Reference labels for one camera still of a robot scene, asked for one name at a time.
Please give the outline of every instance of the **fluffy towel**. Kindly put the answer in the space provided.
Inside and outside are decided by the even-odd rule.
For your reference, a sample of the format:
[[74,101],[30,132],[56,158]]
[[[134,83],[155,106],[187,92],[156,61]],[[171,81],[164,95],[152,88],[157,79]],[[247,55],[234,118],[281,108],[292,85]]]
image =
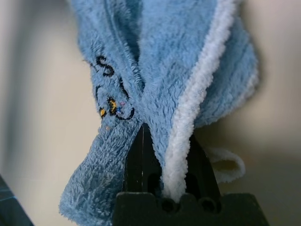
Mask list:
[[[91,66],[99,134],[67,184],[60,212],[81,226],[109,226],[127,152],[147,123],[162,166],[162,195],[185,193],[195,127],[240,106],[254,91],[257,60],[238,0],[72,0],[79,47]],[[244,173],[215,170],[218,181]]]

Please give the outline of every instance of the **white trim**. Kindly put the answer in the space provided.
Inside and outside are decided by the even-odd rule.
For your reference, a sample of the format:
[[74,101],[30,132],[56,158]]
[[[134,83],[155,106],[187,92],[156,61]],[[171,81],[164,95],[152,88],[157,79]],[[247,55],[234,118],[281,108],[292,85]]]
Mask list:
[[162,180],[163,195],[176,202],[179,202],[186,189],[186,157],[190,149],[189,138],[194,130],[194,120],[199,113],[200,103],[205,99],[206,88],[210,86],[213,73],[217,70],[219,59],[224,53],[224,44],[230,35],[229,28],[233,25],[236,7],[237,0],[217,0],[205,44],[174,112]]
[[[244,161],[237,155],[222,148],[209,148],[205,150],[213,168],[216,182],[229,183],[235,179],[241,178],[246,173]],[[234,164],[231,169],[220,169],[216,164],[222,161],[230,161]]]

